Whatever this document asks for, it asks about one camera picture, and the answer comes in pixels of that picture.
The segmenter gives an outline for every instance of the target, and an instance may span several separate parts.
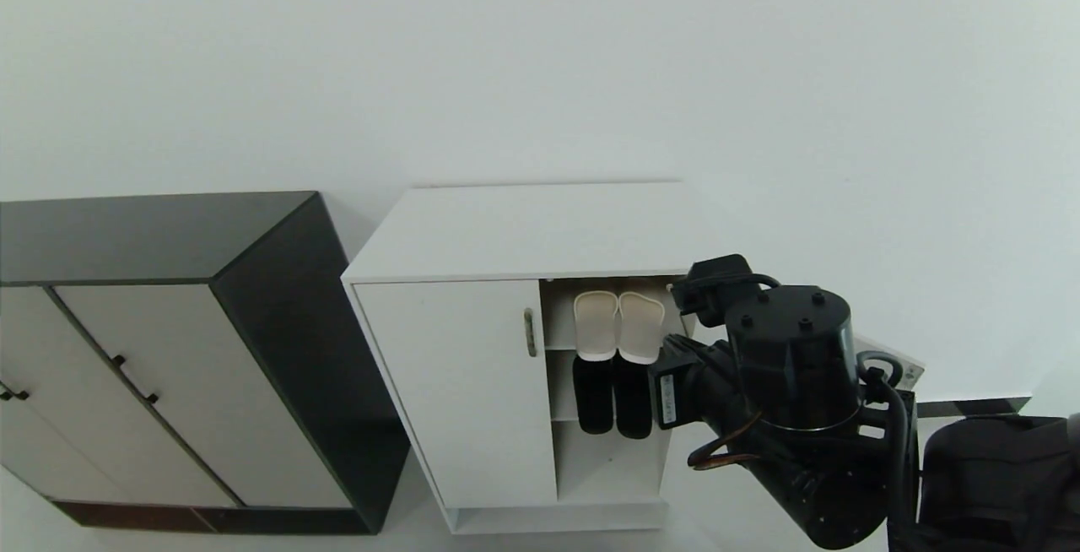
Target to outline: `white slipper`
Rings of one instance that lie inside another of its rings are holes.
[[[622,333],[619,355],[634,364],[652,364],[664,341],[664,305],[634,292],[619,295]]]
[[[590,291],[573,299],[575,341],[578,356],[586,362],[604,362],[615,356],[618,339],[615,317],[619,297],[607,291]]]

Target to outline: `door handle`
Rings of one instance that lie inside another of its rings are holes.
[[[134,388],[135,390],[138,390],[138,386],[136,386],[131,380],[131,376],[127,376],[127,374],[124,373],[123,368],[121,368],[123,366],[123,364],[127,363],[127,359],[124,358],[123,354],[117,354],[114,356],[111,356],[109,359],[109,362],[111,362],[113,365],[116,365],[117,372],[119,372],[120,376],[123,376],[123,378],[126,379],[129,383],[131,383],[132,388]],[[159,399],[160,399],[160,396],[158,396],[158,394],[150,394],[150,395],[147,395],[147,396],[143,396],[143,400],[145,400],[147,403],[156,403],[156,402],[159,401]]]
[[[537,338],[532,332],[532,309],[525,307],[525,348],[528,349],[529,358],[537,356]]]
[[[3,389],[3,392],[0,392],[0,401],[3,402],[8,402],[11,399],[19,399],[22,401],[25,401],[26,399],[30,398],[29,392],[27,392],[26,390],[23,390],[22,392],[16,392],[15,390],[12,390],[11,387],[8,387],[8,383],[4,383],[3,381],[0,381],[0,388]]]

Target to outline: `white label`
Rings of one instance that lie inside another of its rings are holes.
[[[664,425],[675,422],[675,376],[664,375],[660,378],[660,410]]]

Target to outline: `cabinet top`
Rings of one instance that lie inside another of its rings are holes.
[[[0,203],[0,284],[211,280],[315,191]]]
[[[700,205],[679,183],[409,190],[342,280],[685,274],[721,254]]]

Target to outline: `black shoe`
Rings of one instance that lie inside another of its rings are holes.
[[[619,432],[634,440],[652,433],[652,401],[649,400],[649,367],[612,359],[615,371],[615,410]]]
[[[583,432],[610,432],[615,420],[611,407],[611,361],[588,362],[573,356],[573,398],[578,401],[578,425]]]

